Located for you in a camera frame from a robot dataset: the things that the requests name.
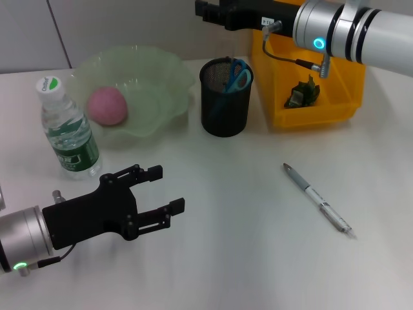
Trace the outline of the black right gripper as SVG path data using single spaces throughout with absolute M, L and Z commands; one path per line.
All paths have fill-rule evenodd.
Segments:
M 204 22 L 223 25 L 226 30 L 262 30 L 263 18 L 281 21 L 281 36 L 292 36 L 294 21 L 300 6 L 280 1 L 231 1 L 226 5 L 195 0 L 195 10 L 201 11 Z

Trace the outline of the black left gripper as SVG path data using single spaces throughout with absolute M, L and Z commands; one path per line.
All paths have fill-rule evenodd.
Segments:
M 90 194 L 73 198 L 42 210 L 54 249 L 62 249 L 99 236 L 116 233 L 126 241 L 170 227 L 173 216 L 185 211 L 180 198 L 152 211 L 137 213 L 131 187 L 163 178 L 163 168 L 147 170 L 138 164 L 100 178 Z

